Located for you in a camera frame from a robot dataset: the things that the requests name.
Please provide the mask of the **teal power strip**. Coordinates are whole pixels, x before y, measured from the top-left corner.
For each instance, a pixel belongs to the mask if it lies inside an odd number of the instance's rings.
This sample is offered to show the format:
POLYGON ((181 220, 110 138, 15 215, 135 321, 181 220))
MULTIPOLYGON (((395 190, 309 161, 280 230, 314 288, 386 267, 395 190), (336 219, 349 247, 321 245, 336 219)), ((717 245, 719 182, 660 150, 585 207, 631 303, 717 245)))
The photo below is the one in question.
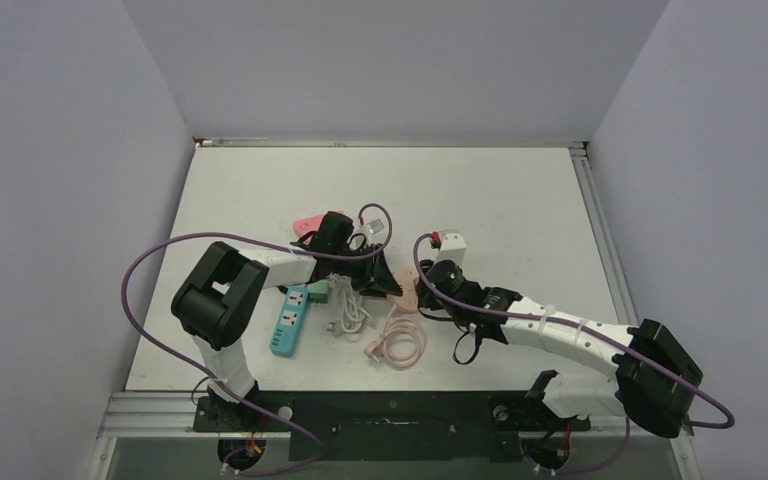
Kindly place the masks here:
POLYGON ((290 358, 295 354, 309 307, 309 290, 305 286, 287 288, 276 319, 269 350, 275 356, 290 358))

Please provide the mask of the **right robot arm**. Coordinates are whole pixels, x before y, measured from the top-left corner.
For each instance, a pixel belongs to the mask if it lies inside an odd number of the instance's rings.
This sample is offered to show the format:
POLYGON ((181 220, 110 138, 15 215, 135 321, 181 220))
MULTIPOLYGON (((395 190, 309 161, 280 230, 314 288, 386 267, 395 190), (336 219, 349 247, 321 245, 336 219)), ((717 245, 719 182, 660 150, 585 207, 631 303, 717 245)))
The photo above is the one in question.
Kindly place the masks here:
POLYGON ((537 383, 525 401, 527 419, 549 428, 576 416, 625 416, 647 432, 675 438, 703 373, 670 330, 645 319, 637 326, 593 322, 541 305, 502 287, 467 279, 452 260, 423 260, 421 304, 443 310, 478 342, 539 349, 574 361, 602 380, 537 383))

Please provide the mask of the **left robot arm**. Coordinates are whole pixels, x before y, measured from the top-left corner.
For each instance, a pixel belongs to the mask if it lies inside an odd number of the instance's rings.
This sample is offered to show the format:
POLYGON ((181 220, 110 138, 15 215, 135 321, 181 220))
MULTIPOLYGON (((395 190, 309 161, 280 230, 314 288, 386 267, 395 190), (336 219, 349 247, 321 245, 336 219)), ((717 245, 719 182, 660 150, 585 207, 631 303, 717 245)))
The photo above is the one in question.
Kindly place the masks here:
POLYGON ((257 419, 258 403, 249 396, 256 380, 241 337, 261 292, 336 275, 364 296, 401 295, 382 249, 350 217, 333 211, 287 249, 239 250, 222 241, 208 246, 176 292, 171 312, 215 375, 209 390, 222 399, 222 421, 244 430, 257 419))

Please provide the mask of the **green plug adapter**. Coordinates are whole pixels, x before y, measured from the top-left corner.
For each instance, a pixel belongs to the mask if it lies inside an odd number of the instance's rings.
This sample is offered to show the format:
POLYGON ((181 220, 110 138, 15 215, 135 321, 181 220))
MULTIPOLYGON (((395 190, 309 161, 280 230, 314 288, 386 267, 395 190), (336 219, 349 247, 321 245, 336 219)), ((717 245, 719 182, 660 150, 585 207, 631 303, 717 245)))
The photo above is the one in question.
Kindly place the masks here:
POLYGON ((330 298, 331 284, 328 280, 320 280, 307 285, 309 302, 312 304, 327 304, 330 298))

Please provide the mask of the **pink triangular power strip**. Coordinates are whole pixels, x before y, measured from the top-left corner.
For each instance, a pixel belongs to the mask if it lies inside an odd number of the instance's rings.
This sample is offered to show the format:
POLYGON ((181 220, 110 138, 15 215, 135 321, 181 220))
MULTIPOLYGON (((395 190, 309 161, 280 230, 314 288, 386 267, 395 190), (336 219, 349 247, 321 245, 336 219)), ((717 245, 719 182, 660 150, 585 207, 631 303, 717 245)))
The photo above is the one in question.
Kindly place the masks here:
POLYGON ((322 226, 322 223, 328 212, 298 219, 292 223, 292 230, 297 238, 300 238, 308 233, 316 232, 322 226))

